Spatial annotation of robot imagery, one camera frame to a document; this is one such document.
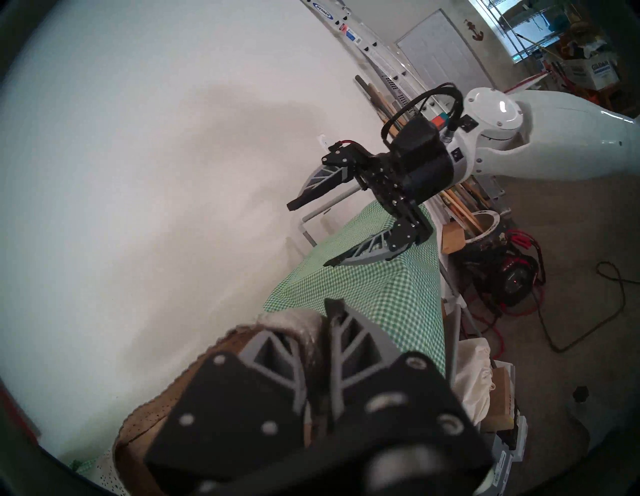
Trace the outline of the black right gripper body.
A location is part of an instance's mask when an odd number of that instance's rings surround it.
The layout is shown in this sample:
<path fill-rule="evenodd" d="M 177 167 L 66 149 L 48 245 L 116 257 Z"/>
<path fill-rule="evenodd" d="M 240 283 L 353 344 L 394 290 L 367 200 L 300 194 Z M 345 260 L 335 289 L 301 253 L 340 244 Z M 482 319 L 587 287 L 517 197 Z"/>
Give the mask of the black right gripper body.
<path fill-rule="evenodd" d="M 372 154 L 357 145 L 356 176 L 394 219 L 395 233 L 431 233 L 419 206 L 453 180 L 453 160 L 437 126 L 411 119 L 388 145 Z"/>

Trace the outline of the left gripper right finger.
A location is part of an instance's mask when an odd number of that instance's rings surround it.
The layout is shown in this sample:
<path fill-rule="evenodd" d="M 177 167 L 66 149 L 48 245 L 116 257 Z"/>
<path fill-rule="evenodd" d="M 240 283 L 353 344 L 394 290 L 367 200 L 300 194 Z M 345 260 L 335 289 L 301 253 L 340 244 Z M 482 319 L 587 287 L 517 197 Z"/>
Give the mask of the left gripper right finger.
<path fill-rule="evenodd" d="M 324 301 L 335 481 L 484 481 L 494 457 L 426 355 L 402 353 L 342 299 Z"/>

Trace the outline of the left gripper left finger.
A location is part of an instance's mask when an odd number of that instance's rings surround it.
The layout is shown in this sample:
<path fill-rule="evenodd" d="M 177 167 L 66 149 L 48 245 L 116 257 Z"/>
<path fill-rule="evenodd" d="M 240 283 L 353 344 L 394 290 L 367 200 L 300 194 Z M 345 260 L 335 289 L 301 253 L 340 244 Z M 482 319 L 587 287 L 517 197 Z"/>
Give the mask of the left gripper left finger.
<path fill-rule="evenodd" d="M 144 461 L 157 483 L 229 483 L 302 450 L 300 345 L 263 330 L 214 352 L 188 383 Z"/>

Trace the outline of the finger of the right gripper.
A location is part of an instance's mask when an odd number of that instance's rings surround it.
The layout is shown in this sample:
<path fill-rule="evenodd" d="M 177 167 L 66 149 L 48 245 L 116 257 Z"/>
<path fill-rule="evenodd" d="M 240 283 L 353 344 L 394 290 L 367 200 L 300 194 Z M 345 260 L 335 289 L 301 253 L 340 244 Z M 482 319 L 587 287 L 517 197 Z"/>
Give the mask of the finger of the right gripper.
<path fill-rule="evenodd" d="M 297 211 L 351 181 L 357 182 L 357 191 L 368 190 L 362 171 L 370 158 L 371 153 L 355 141 L 338 141 L 329 146 L 328 153 L 321 159 L 321 166 L 307 178 L 297 198 L 287 204 L 287 209 Z"/>
<path fill-rule="evenodd" d="M 326 261 L 323 266 L 361 266 L 391 261 L 409 248 L 426 242 L 434 233 L 431 222 L 423 215 L 400 217 L 393 225 L 369 236 L 352 248 Z"/>

